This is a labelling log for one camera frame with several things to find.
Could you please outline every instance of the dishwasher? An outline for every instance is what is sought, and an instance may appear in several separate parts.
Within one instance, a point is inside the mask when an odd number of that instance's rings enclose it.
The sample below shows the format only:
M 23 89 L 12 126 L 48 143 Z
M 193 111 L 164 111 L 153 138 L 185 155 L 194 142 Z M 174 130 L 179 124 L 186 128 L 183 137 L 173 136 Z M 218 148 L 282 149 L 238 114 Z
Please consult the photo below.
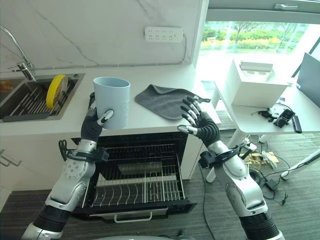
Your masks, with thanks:
M 99 137 L 97 146 L 106 148 L 109 158 L 96 163 L 73 215 L 128 223 L 188 213 L 196 203 L 185 196 L 180 174 L 187 137 L 182 132 Z M 78 144 L 80 138 L 72 140 Z

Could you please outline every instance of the white table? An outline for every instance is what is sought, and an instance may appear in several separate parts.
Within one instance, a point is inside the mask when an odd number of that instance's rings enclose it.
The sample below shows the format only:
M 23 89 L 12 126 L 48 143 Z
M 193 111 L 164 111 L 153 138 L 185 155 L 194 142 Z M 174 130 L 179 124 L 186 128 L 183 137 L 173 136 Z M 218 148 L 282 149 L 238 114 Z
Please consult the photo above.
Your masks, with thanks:
M 233 105 L 229 91 L 225 87 L 225 81 L 223 79 L 224 78 L 220 78 L 214 82 L 216 91 L 212 98 L 212 104 L 215 107 L 214 104 L 217 104 L 217 99 L 219 99 L 220 96 L 232 121 L 236 125 L 236 131 L 227 145 L 229 148 L 239 145 L 248 134 L 277 135 L 295 133 L 291 121 L 289 121 L 289 125 L 279 128 L 272 122 L 268 122 L 266 118 L 256 113 L 257 111 L 266 110 L 265 108 Z M 303 133 L 320 132 L 319 107 L 317 107 L 308 97 L 298 90 L 295 85 L 288 86 L 281 96 L 285 98 L 285 104 L 291 107 L 295 114 L 298 115 Z M 288 179 L 289 175 L 292 176 L 294 173 L 301 171 L 307 165 L 304 165 L 299 169 L 295 169 L 297 166 L 309 161 L 312 158 L 317 158 L 317 156 L 320 156 L 320 149 L 291 167 L 289 169 L 290 171 L 282 173 L 281 176 L 284 179 Z

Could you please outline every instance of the faucet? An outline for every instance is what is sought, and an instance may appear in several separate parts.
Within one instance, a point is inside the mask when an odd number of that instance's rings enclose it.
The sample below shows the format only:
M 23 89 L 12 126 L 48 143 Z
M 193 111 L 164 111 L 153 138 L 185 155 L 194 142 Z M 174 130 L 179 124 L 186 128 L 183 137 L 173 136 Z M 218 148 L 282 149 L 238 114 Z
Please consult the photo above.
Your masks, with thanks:
M 19 50 L 22 58 L 24 61 L 18 62 L 16 65 L 9 67 L 8 69 L 16 68 L 18 67 L 19 70 L 12 70 L 14 72 L 21 71 L 23 75 L 30 81 L 36 81 L 35 78 L 35 66 L 32 64 L 32 62 L 28 59 L 25 52 L 20 47 L 19 43 L 17 42 L 16 38 L 12 35 L 11 32 L 9 32 L 8 29 L 6 29 L 4 26 L 0 25 L 0 29 L 4 31 L 13 41 L 16 48 Z

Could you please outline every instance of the white storage box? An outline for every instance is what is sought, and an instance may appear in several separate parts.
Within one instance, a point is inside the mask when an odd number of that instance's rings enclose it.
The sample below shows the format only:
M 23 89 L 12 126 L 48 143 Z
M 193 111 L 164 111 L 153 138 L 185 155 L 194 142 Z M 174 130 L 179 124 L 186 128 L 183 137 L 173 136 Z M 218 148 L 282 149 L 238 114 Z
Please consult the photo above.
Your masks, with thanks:
M 225 90 L 232 104 L 271 108 L 288 86 L 271 71 L 242 70 L 233 60 L 225 81 Z

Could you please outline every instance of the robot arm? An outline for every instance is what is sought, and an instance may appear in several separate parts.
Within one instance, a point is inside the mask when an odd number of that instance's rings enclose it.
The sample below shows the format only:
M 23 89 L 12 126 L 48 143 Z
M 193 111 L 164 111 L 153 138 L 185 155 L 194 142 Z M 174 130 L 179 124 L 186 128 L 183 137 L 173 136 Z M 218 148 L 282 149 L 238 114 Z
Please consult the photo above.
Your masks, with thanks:
M 202 139 L 209 151 L 209 157 L 214 159 L 214 172 L 224 185 L 226 195 L 248 240 L 285 240 L 268 212 L 259 185 L 249 175 L 243 160 L 220 140 L 218 127 L 210 116 L 201 110 L 195 99 L 188 97 L 183 103 L 189 108 L 181 107 L 186 111 L 182 116 L 192 126 L 180 125 L 178 130 Z
M 70 213 L 76 208 L 96 170 L 95 161 L 106 161 L 108 158 L 103 148 L 96 148 L 102 125 L 113 114 L 113 110 L 107 110 L 97 120 L 95 103 L 91 105 L 82 124 L 77 149 L 67 153 L 60 178 L 35 221 L 25 230 L 22 240 L 50 240 L 62 236 Z

